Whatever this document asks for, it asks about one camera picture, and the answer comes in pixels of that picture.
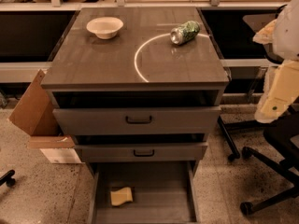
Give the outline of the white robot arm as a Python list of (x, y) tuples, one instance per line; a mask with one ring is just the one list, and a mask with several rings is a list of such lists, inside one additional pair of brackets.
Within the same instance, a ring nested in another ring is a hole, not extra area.
[(269, 70), (274, 77), (266, 76), (263, 95), (257, 104), (254, 118), (261, 123), (278, 119), (299, 97), (299, 0), (291, 0), (254, 37), (260, 44), (271, 44), (273, 52), (283, 59), (276, 69)]

